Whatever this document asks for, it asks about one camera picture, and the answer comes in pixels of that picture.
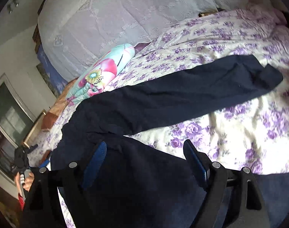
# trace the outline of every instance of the red cloth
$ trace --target red cloth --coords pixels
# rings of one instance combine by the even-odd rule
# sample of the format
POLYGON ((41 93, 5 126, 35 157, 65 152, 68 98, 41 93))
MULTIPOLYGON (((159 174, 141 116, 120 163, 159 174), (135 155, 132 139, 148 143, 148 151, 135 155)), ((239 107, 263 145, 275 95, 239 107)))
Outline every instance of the red cloth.
POLYGON ((19 197, 19 202, 20 202, 20 205, 21 205, 21 209, 23 210, 25 202, 23 200, 23 197, 20 194, 19 194, 18 197, 19 197))

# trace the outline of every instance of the person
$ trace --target person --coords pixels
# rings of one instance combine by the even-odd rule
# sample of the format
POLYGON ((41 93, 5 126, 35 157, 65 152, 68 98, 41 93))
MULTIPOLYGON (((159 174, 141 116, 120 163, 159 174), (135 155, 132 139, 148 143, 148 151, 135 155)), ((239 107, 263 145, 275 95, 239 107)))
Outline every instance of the person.
MULTIPOLYGON (((19 198, 19 202, 21 205, 21 209, 23 210, 25 202, 22 197, 22 189, 20 186, 20 173, 19 172, 16 174, 14 181, 15 181, 15 184, 17 185, 17 189, 19 193, 18 198, 19 198)), ((25 184, 23 185, 23 189, 25 189, 26 191, 29 191, 33 181, 34 181, 34 174, 30 172, 29 177, 25 179, 25 184)))

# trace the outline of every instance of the white bedspread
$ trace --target white bedspread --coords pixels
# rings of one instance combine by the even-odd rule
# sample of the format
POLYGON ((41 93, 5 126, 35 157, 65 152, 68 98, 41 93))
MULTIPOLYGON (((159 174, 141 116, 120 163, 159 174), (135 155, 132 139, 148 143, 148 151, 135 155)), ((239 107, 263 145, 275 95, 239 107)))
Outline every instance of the white bedspread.
POLYGON ((38 25, 44 51, 67 81, 112 47, 151 42, 163 29, 200 12, 269 0, 46 0, 38 25))
MULTIPOLYGON (((183 158, 183 141, 226 168, 248 166, 252 172, 289 172, 289 29, 282 14, 259 6, 187 19, 166 30, 132 59, 104 91, 135 85, 160 76, 207 64, 226 55, 253 54, 265 66, 279 69, 283 82, 272 92, 235 107, 176 125, 129 135, 158 150, 183 158)), ((61 128, 75 107, 66 108, 39 147, 29 155, 55 149, 61 128)), ((68 227, 73 221, 61 203, 68 227)))

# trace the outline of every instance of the colorful pillow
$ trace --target colorful pillow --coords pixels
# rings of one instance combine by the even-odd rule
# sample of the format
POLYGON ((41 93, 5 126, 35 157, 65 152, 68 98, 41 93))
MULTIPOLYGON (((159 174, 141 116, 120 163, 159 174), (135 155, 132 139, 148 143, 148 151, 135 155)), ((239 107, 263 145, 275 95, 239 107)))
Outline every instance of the colorful pillow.
POLYGON ((74 105, 101 93, 134 57, 135 49, 130 44, 118 45, 89 67, 68 92, 66 99, 74 105))

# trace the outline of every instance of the floral bedsheet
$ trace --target floral bedsheet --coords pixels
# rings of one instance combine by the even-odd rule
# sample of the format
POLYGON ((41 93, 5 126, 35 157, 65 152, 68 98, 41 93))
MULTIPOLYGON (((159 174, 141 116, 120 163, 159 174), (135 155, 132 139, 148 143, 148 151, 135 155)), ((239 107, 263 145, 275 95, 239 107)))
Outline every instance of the floral bedsheet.
MULTIPOLYGON (((269 94, 243 104, 128 136, 181 158, 183 142, 190 139, 198 150, 226 168, 248 166, 258 174, 289 172, 289 29, 285 23, 279 11, 255 5, 187 19, 166 30, 136 55, 104 91, 233 54, 253 54, 263 66, 270 64, 279 69, 284 80, 269 94)), ((75 108, 66 108, 50 133, 41 135, 39 147, 29 155, 31 164, 35 165, 45 150, 57 147, 61 128, 75 108)), ((69 215, 66 221, 71 224, 69 215)))

